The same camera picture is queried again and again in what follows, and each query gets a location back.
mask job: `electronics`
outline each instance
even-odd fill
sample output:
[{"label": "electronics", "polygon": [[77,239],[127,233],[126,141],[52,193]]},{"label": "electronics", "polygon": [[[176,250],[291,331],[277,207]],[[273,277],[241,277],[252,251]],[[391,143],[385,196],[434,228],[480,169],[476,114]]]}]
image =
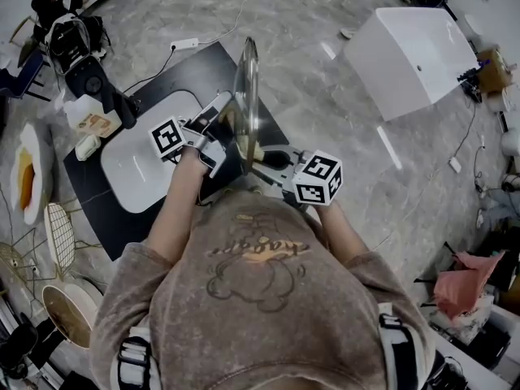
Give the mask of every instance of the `electronics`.
[{"label": "electronics", "polygon": [[461,164],[459,163],[458,159],[455,158],[454,156],[449,159],[449,166],[452,167],[452,169],[455,171],[455,173],[461,173],[461,170],[462,170],[462,166]]},{"label": "electronics", "polygon": [[170,49],[179,51],[179,50],[186,50],[186,49],[195,49],[197,46],[198,46],[198,38],[194,37],[193,39],[184,39],[182,41],[173,41],[170,44]]}]

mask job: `gray sweatshirt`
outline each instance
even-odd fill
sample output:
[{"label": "gray sweatshirt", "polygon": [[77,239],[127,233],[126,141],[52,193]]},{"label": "gray sweatshirt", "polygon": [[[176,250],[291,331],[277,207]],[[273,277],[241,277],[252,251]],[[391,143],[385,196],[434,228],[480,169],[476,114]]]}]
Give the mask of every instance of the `gray sweatshirt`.
[{"label": "gray sweatshirt", "polygon": [[283,377],[385,389],[380,302],[418,330],[429,371],[429,328],[377,253],[342,264],[290,206],[232,193],[201,213],[174,266],[127,245],[97,314],[92,370],[110,388],[120,342],[148,314],[163,390],[243,390]]}]

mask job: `strap buckle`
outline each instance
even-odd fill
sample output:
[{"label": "strap buckle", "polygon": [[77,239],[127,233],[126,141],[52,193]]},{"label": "strap buckle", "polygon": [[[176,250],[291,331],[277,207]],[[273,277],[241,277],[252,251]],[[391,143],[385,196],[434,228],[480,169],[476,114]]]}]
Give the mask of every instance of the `strap buckle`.
[{"label": "strap buckle", "polygon": [[117,357],[121,390],[150,390],[151,356],[150,343],[139,336],[130,336],[121,343]]},{"label": "strap buckle", "polygon": [[388,314],[379,315],[379,325],[384,329],[397,329],[400,331],[405,328],[403,322],[398,317]]}]

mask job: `white box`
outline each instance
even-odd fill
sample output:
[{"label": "white box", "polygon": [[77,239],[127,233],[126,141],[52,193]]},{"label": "white box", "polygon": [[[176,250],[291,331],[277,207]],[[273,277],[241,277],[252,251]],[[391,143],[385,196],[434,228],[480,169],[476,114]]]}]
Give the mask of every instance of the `white box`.
[{"label": "white box", "polygon": [[186,144],[184,134],[174,115],[151,128],[148,134],[159,158],[164,158]]},{"label": "white box", "polygon": [[386,121],[439,101],[479,67],[445,9],[377,9],[344,51]]},{"label": "white box", "polygon": [[329,205],[343,185],[341,161],[316,150],[303,168],[292,178],[294,194],[299,203]]}]

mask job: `marble floor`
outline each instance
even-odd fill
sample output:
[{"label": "marble floor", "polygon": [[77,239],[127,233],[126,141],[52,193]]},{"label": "marble floor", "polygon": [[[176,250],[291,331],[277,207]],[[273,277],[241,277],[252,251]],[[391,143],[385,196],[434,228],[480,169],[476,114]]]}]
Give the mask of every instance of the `marble floor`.
[{"label": "marble floor", "polygon": [[[341,158],[344,187],[340,204],[353,226],[371,249],[377,249],[418,299],[423,291],[412,284],[444,241],[455,249],[471,247],[475,239],[478,198],[473,183],[473,161],[480,136],[487,148],[479,154],[483,180],[495,186],[506,161],[499,149],[501,128],[485,106],[476,118],[458,153],[462,165],[456,174],[448,159],[466,134],[473,114],[460,90],[435,106],[385,123],[362,82],[346,61],[346,41],[340,28],[356,30],[378,7],[399,6],[399,0],[102,0],[92,12],[103,17],[112,50],[103,66],[120,89],[156,73],[165,62],[169,43],[198,37],[210,41],[233,27],[220,42],[237,60],[247,36],[252,36],[261,59],[260,96],[291,144],[307,150],[321,149]],[[328,45],[336,57],[323,49]],[[174,54],[170,65],[193,52]],[[54,98],[58,87],[54,73],[44,68],[45,95]],[[67,126],[63,112],[31,97],[11,101],[6,127],[0,139],[0,183],[8,195],[9,173],[17,137],[24,122],[45,120],[54,138],[54,200],[65,201],[74,193],[62,160],[79,137]],[[399,156],[397,170],[379,138],[382,125]],[[10,239],[7,213],[0,204],[0,239]],[[72,216],[76,238],[96,243],[81,212]],[[14,238],[28,228],[21,215],[12,215]],[[36,239],[45,239],[43,224]],[[29,241],[19,247],[28,249]],[[49,251],[39,249],[41,272],[51,275]],[[102,249],[81,250],[72,275],[84,274],[103,288],[114,264]],[[17,310],[30,314],[28,293],[0,266]],[[39,294],[43,282],[36,285]],[[38,302],[32,303],[33,321],[45,318]],[[71,369],[89,375],[87,353],[72,344],[61,344],[52,360],[67,373]]]}]

